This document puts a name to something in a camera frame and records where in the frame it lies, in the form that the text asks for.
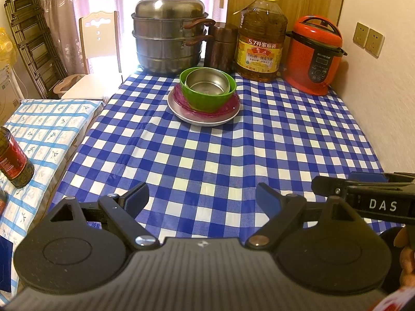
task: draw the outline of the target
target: beige wall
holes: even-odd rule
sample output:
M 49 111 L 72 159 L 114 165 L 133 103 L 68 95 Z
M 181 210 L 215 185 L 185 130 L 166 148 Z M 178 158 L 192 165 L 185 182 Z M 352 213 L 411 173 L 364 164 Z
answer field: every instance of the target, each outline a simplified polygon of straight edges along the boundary
M 352 42 L 356 22 L 385 35 L 376 59 Z M 385 171 L 415 172 L 415 0 L 344 0 L 343 59 L 333 87 Z
M 10 30 L 9 22 L 7 21 L 6 12 L 3 7 L 5 1 L 6 0 L 0 0 L 0 27 L 6 28 L 6 31 L 9 37 L 13 39 L 13 35 Z M 40 98 L 39 93 L 37 92 L 34 84 L 32 83 L 32 80 L 30 79 L 30 76 L 27 73 L 27 70 L 19 54 L 17 54 L 17 63 L 14 65 L 14 68 L 16 70 L 18 77 L 22 80 L 22 82 L 26 86 L 27 94 L 24 88 L 20 86 L 20 88 L 22 89 L 23 95 L 27 96 L 28 98 Z

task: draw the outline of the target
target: gray ribbed surface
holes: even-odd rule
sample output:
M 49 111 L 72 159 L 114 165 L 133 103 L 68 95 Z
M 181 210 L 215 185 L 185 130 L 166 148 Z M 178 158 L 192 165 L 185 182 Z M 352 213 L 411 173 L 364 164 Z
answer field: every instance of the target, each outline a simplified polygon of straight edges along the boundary
M 209 245 L 201 247 L 200 242 Z M 283 310 L 367 311 L 384 295 L 334 297 L 306 290 L 280 272 L 266 252 L 244 249 L 237 239 L 168 239 L 137 252 L 107 285 L 72 296 L 25 289 L 7 311 Z

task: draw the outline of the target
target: stack of dishes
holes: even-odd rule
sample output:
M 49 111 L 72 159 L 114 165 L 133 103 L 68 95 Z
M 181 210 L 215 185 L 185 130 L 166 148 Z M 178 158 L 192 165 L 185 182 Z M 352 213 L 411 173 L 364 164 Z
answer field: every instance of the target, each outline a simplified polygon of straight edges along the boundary
M 207 15 L 200 0 L 141 0 L 131 15 L 140 65 L 164 75 L 198 65 L 202 41 L 213 38 Z
M 180 84 L 170 91 L 167 103 L 181 120 L 198 126 L 224 124 L 240 108 L 235 80 L 222 71 L 206 67 L 183 71 Z

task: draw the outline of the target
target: rice cooker lid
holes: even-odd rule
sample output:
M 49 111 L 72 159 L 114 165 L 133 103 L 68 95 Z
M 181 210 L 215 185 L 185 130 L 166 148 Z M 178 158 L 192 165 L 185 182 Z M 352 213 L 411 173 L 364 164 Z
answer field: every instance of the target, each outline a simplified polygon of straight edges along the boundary
M 330 48 L 339 48 L 343 45 L 342 35 L 330 20 L 322 16 L 304 16 L 294 24 L 293 32 Z
M 205 17 L 200 0 L 141 0 L 135 7 L 136 18 L 183 19 Z

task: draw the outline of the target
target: chair backrest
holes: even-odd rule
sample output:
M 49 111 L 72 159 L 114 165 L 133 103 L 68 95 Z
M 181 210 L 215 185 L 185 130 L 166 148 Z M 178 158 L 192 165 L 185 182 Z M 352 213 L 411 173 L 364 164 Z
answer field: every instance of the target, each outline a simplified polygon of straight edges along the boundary
M 99 11 L 79 19 L 79 34 L 86 73 L 90 73 L 88 59 L 117 56 L 121 72 L 119 13 Z

